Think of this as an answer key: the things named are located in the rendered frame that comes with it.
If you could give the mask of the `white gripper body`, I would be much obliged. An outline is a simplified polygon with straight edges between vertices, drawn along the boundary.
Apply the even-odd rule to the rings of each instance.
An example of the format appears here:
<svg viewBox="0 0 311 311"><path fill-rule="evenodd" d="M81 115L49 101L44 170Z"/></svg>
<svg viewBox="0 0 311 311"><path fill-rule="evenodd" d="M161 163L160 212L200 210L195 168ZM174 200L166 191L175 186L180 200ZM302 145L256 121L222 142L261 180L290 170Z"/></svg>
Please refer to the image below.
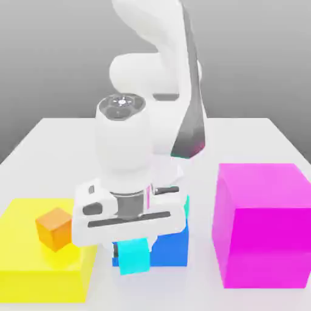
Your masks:
<svg viewBox="0 0 311 311"><path fill-rule="evenodd" d="M72 242L83 247L148 236L180 233L186 225L180 192L114 196L107 192L86 194L75 199Z"/></svg>

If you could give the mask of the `small cyan cube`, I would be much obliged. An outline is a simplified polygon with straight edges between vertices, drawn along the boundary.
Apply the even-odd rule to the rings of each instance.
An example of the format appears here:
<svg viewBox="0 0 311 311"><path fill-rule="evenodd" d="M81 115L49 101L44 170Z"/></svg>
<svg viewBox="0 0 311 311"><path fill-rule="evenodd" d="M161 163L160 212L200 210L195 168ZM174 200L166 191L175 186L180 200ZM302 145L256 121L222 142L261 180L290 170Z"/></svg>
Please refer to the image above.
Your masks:
<svg viewBox="0 0 311 311"><path fill-rule="evenodd" d="M150 252L147 238L119 241L117 247L121 275L149 271Z"/></svg>

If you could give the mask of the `small orange cube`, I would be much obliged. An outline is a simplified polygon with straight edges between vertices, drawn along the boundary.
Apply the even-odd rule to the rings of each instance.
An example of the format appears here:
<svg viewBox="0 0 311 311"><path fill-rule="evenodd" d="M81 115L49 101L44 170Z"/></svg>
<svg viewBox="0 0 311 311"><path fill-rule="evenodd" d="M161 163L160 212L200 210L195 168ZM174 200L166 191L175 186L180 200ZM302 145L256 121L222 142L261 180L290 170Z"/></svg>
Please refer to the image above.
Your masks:
<svg viewBox="0 0 311 311"><path fill-rule="evenodd" d="M54 208L35 220L39 240L54 252L72 240L72 216L61 208Z"/></svg>

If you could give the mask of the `large blue box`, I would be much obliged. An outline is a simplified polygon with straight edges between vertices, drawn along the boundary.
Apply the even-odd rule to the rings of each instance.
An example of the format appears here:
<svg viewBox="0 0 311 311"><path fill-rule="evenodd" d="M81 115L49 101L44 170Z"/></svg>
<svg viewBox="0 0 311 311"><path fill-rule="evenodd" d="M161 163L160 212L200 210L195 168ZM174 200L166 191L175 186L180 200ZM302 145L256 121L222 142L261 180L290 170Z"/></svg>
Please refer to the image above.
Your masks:
<svg viewBox="0 0 311 311"><path fill-rule="evenodd" d="M149 255L151 267L186 267L188 264L189 229L186 220L185 228L180 233L160 235L148 251L146 239L134 239L121 243L120 250L128 251L131 258L142 255L146 259Z"/></svg>

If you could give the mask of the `large yellow box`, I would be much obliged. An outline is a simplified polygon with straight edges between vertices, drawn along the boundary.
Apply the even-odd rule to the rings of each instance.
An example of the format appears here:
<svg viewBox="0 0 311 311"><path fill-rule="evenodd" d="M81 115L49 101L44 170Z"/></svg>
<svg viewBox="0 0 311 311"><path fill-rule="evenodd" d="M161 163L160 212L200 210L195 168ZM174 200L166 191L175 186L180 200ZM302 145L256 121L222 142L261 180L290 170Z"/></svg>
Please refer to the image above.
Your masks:
<svg viewBox="0 0 311 311"><path fill-rule="evenodd" d="M13 199L0 216L0 302L85 302L97 247L67 244L57 252L39 241L35 220L73 199Z"/></svg>

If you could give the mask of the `large magenta box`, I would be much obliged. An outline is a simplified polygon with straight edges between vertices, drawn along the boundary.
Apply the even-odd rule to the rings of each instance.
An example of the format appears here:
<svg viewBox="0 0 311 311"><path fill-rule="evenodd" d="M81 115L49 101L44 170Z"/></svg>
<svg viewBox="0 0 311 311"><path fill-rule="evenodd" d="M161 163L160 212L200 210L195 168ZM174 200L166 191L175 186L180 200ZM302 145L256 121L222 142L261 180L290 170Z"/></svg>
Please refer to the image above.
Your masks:
<svg viewBox="0 0 311 311"><path fill-rule="evenodd" d="M221 163L211 232L226 289L303 289L311 182L292 163Z"/></svg>

